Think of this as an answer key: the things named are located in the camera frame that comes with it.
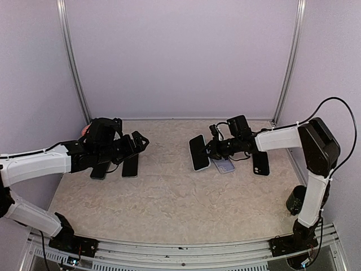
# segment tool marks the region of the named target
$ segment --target white wall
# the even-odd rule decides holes
[[[68,0],[92,115],[271,119],[297,0]]]
[[[300,48],[280,125],[307,118],[328,96],[345,99],[361,126],[361,2],[308,1]],[[318,114],[341,145],[341,160],[349,153],[353,126],[347,109],[328,102]],[[325,217],[334,222],[351,270],[360,269],[361,143],[334,174]],[[303,153],[293,155],[305,169]]]
[[[77,102],[56,1],[0,0],[0,153],[36,150],[78,138]],[[12,187],[47,208],[60,181],[52,175]],[[0,218],[0,269],[17,264],[29,229]]]

